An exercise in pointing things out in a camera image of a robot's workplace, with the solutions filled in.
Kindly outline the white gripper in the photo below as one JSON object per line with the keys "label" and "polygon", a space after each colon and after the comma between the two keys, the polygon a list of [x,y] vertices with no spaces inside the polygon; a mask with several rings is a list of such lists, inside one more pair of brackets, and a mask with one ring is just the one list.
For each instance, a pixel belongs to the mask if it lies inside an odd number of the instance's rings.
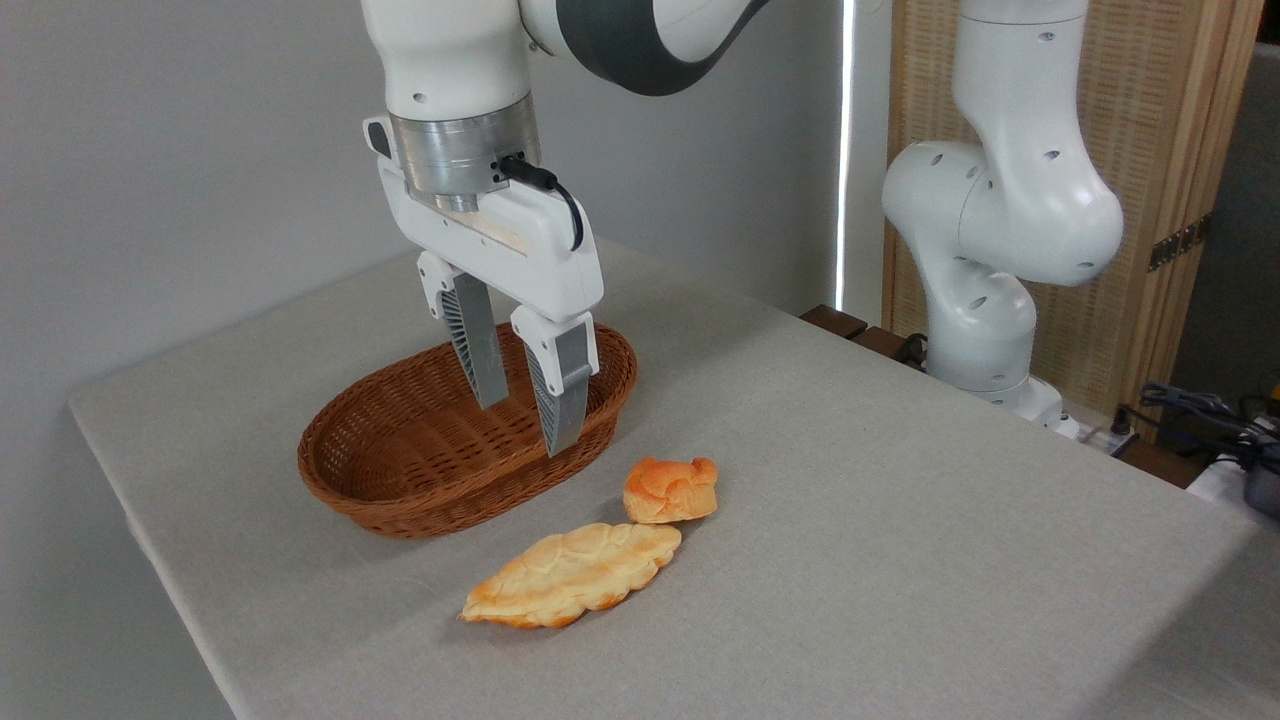
{"label": "white gripper", "polygon": [[564,451],[582,433],[589,380],[600,370],[585,311],[602,301],[604,283],[585,210],[520,182],[484,193],[476,211],[421,202],[404,187],[388,117],[367,118],[364,131],[396,224],[425,250],[417,269],[430,314],[445,323],[479,406],[509,393],[489,284],[522,304],[511,320],[525,346],[547,454]]}

